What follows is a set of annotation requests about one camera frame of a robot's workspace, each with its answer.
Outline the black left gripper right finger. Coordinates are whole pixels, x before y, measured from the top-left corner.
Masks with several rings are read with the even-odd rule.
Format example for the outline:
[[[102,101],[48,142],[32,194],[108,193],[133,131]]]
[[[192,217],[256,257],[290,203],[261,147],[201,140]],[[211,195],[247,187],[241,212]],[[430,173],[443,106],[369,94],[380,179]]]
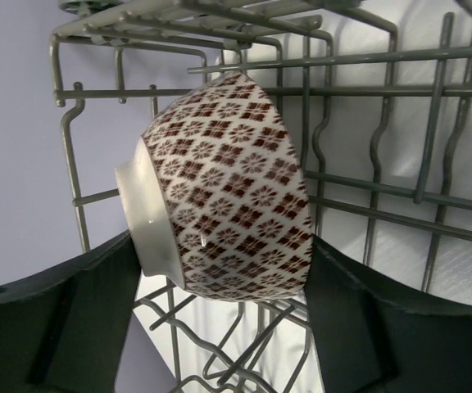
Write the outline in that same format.
[[[320,238],[304,294],[327,392],[472,392],[472,305],[403,285]]]

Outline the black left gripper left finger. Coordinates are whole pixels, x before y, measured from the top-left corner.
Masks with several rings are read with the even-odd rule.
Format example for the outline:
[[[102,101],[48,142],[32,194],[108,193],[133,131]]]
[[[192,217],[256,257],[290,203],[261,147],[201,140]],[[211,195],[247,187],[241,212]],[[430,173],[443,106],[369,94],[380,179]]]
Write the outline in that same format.
[[[140,265],[129,232],[0,286],[0,392],[113,392]]]

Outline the red patterned white bowl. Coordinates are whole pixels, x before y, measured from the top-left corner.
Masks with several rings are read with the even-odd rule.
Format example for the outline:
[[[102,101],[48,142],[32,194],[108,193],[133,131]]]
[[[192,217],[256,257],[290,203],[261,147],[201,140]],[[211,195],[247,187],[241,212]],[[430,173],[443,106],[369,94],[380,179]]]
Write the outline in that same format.
[[[248,76],[228,73],[170,104],[115,175],[144,275],[211,300],[302,291],[312,252],[302,169]]]

